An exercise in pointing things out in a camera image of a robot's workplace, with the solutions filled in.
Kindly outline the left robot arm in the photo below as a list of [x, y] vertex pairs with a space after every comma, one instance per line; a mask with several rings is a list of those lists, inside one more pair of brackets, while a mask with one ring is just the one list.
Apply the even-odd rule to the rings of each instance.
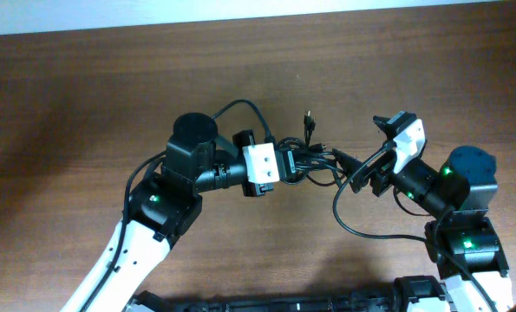
[[139, 169], [144, 176], [127, 185], [121, 221], [64, 310], [123, 310], [199, 216], [203, 192], [242, 185], [246, 197], [259, 197], [294, 175], [296, 163], [291, 150], [257, 144], [251, 131], [226, 140], [214, 118], [189, 113], [174, 122], [166, 150]]

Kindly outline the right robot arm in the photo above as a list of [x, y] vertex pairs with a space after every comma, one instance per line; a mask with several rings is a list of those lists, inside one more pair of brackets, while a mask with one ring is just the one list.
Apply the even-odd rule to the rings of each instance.
[[391, 189], [420, 206], [432, 221], [419, 240], [439, 273], [395, 279], [391, 310], [510, 310], [509, 265], [487, 216], [498, 191], [496, 158], [475, 146], [459, 146], [435, 170], [421, 158], [427, 137], [415, 114], [401, 111], [373, 121], [386, 140], [368, 159], [333, 152], [347, 178], [339, 189], [359, 192], [368, 185], [376, 196]]

